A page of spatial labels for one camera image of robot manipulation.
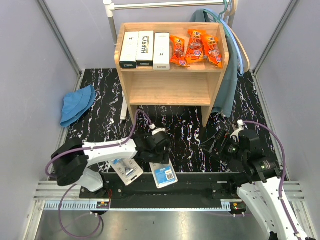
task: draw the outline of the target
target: white vein pattern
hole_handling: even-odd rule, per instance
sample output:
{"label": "white vein pattern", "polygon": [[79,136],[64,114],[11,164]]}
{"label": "white vein pattern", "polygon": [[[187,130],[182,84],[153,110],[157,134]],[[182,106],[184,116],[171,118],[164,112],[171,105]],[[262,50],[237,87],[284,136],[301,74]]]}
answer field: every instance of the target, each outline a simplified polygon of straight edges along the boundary
{"label": "white vein pattern", "polygon": [[[247,73],[239,77],[236,88],[233,113],[230,118],[212,114],[205,129],[202,128],[201,108],[196,106],[139,106],[156,124],[166,128],[171,138],[170,159],[176,172],[238,172],[242,171],[238,162],[226,164],[215,159],[200,147],[201,141],[212,137],[219,129],[231,130],[232,123],[238,119],[266,124],[259,102],[258,93],[251,77]],[[96,91],[93,106],[69,128],[67,139],[80,138],[83,141],[114,141],[129,135],[132,121],[120,121],[122,107],[122,88],[116,69],[87,69],[81,87],[92,84]],[[139,115],[136,133],[149,133],[145,117]],[[268,157],[276,158],[270,135],[264,129],[248,125],[255,130]],[[150,172],[147,162],[137,161],[145,172]],[[107,163],[100,163],[92,169],[100,172],[113,172]]]}

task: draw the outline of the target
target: gray wall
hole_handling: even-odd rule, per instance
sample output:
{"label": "gray wall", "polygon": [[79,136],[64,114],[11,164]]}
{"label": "gray wall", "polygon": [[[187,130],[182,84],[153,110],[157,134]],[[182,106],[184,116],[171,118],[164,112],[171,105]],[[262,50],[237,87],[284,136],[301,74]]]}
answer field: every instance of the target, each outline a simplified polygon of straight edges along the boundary
{"label": "gray wall", "polygon": [[239,0],[233,30],[254,69],[290,0]]}
{"label": "gray wall", "polygon": [[[81,69],[114,68],[114,47],[103,0],[46,0]],[[114,0],[115,4],[179,2]],[[233,29],[254,67],[290,0],[240,0]],[[117,10],[116,27],[129,22],[189,22],[200,7]],[[222,6],[211,6],[219,13]]]}
{"label": "gray wall", "polygon": [[77,76],[35,0],[0,1],[0,239],[20,240]]}
{"label": "gray wall", "polygon": [[320,4],[300,1],[258,72],[293,180],[320,236]]}

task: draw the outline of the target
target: wooden shelf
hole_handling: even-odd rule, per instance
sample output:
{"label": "wooden shelf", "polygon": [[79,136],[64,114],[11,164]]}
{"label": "wooden shelf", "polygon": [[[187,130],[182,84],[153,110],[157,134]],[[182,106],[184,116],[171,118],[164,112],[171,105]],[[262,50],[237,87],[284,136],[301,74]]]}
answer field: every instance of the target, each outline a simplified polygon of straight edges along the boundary
{"label": "wooden shelf", "polygon": [[[125,32],[154,31],[179,36],[185,40],[186,53],[190,39],[188,29],[206,30],[208,34],[218,37],[222,68],[215,67],[208,61],[196,62],[190,67],[171,63],[170,70],[153,70],[148,66],[135,69],[120,67],[119,59]],[[138,105],[201,106],[202,124],[206,126],[229,63],[229,52],[224,27],[219,23],[123,23],[114,60],[132,121]]]}
{"label": "wooden shelf", "polygon": [[210,106],[205,73],[181,78],[179,73],[136,72],[132,79],[131,105]]}

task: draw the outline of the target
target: white product box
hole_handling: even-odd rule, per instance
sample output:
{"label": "white product box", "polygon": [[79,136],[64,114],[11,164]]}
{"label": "white product box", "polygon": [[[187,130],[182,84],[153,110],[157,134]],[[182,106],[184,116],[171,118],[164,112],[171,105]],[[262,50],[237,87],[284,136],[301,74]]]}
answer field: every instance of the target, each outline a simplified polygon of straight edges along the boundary
{"label": "white product box", "polygon": [[154,59],[154,31],[140,31],[136,63],[138,67],[152,67]]}
{"label": "white product box", "polygon": [[154,35],[154,70],[170,70],[170,33],[159,32]]}
{"label": "white product box", "polygon": [[123,69],[135,69],[137,67],[136,56],[138,50],[138,31],[126,31],[120,56],[120,66]]}

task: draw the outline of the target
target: wooden shelf board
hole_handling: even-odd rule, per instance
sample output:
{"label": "wooden shelf board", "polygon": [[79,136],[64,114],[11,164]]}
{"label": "wooden shelf board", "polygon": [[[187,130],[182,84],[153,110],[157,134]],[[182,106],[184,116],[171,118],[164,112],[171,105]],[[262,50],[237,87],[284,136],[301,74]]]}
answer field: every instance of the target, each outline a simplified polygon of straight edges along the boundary
{"label": "wooden shelf board", "polygon": [[210,106],[206,73],[135,72],[130,105]]}
{"label": "wooden shelf board", "polygon": [[[188,44],[189,44],[189,37],[188,36],[179,36],[179,38],[184,39],[184,54],[187,53]],[[173,56],[172,53],[172,42],[170,42],[170,57]],[[159,71],[166,71],[166,72],[178,72],[178,73],[222,73],[223,69],[215,67],[212,63],[209,61],[201,61],[201,62],[195,62],[190,64],[190,67],[184,67],[179,66],[174,63],[170,63],[170,70],[154,70],[152,66],[137,66],[136,68],[127,68],[122,69],[121,72],[159,72]]]}

